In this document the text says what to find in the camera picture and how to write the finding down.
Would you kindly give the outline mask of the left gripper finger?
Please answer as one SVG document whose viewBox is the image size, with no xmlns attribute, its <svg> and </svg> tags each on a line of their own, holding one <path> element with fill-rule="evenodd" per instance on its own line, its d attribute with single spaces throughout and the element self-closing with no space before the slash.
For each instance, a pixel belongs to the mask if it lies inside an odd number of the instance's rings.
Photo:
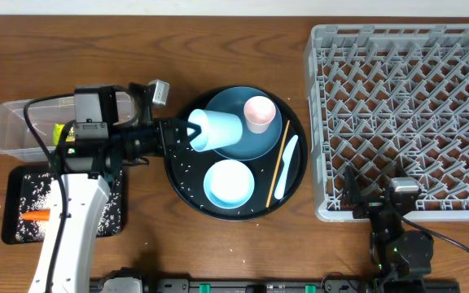
<svg viewBox="0 0 469 293">
<path fill-rule="evenodd" d="M 186 149 L 202 133 L 201 128 L 178 128 L 169 132 L 168 151 L 177 153 Z"/>
<path fill-rule="evenodd" d="M 196 123 L 187 121 L 187 120 L 181 120 L 176 117 L 172 117 L 169 119 L 169 124 L 170 128 L 173 129 L 174 131 L 183 131 L 184 133 L 187 133 L 188 129 L 191 129 L 192 134 L 201 134 L 202 129 L 199 125 Z"/>
</svg>

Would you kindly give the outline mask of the orange carrot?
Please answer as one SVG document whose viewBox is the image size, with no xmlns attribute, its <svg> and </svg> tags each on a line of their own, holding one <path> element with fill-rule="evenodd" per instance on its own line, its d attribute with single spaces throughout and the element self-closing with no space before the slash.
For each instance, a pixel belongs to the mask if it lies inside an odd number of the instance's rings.
<svg viewBox="0 0 469 293">
<path fill-rule="evenodd" d="M 20 216 L 23 221 L 48 221 L 50 220 L 50 210 L 37 210 L 25 212 Z"/>
</svg>

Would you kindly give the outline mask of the yellow foil snack wrapper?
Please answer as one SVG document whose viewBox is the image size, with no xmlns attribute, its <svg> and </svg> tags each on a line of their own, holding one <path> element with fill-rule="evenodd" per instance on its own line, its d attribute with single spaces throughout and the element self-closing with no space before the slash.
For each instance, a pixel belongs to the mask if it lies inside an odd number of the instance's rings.
<svg viewBox="0 0 469 293">
<path fill-rule="evenodd" d="M 64 124 L 55 124 L 54 131 L 53 131 L 53 138 L 52 138 L 53 144 L 55 146 L 57 146 L 58 143 L 59 143 L 59 139 L 61 138 L 61 135 L 63 133 L 63 129 L 64 129 Z M 75 141 L 75 134 L 74 134 L 73 128 L 71 128 L 68 131 L 68 134 L 65 135 L 65 141 L 66 142 L 74 142 Z"/>
</svg>

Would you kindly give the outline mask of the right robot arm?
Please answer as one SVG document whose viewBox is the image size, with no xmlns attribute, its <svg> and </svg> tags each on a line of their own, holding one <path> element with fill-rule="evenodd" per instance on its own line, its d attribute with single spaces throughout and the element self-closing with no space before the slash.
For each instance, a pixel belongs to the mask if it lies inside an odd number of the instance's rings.
<svg viewBox="0 0 469 293">
<path fill-rule="evenodd" d="M 418 182 L 402 168 L 388 180 L 380 196 L 364 195 L 350 166 L 344 169 L 344 204 L 353 218 L 370 221 L 370 258 L 379 272 L 361 282 L 358 292 L 424 292 L 423 277 L 432 271 L 433 237 L 421 230 L 405 230 L 404 215 L 421 193 Z"/>
</svg>

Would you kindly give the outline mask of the light blue bowl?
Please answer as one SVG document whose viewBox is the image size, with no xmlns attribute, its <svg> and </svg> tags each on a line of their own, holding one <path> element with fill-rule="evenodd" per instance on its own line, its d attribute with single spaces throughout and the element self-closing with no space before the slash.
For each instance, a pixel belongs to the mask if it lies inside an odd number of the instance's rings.
<svg viewBox="0 0 469 293">
<path fill-rule="evenodd" d="M 205 173 L 203 188 L 206 198 L 216 207 L 235 209 L 252 197 L 255 178 L 246 164 L 221 160 Z"/>
</svg>

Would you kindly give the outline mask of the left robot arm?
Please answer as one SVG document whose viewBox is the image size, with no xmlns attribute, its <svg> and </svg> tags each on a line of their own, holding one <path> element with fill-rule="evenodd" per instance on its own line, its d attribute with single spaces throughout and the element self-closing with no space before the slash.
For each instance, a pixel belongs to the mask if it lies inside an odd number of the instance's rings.
<svg viewBox="0 0 469 293">
<path fill-rule="evenodd" d="M 99 222 L 116 177 L 149 157 L 173 158 L 200 133 L 178 118 L 155 118 L 169 84 L 83 85 L 74 90 L 75 117 L 53 151 L 32 129 L 54 175 L 50 215 L 31 292 L 88 292 Z"/>
</svg>

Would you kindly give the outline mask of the light blue cup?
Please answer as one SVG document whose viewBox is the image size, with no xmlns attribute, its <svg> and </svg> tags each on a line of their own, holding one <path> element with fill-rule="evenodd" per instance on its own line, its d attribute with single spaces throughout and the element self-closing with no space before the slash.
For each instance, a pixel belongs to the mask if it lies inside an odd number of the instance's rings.
<svg viewBox="0 0 469 293">
<path fill-rule="evenodd" d="M 243 135 L 242 121 L 234 114 L 195 109 L 187 121 L 200 127 L 200 134 L 190 141 L 198 152 L 234 145 Z"/>
</svg>

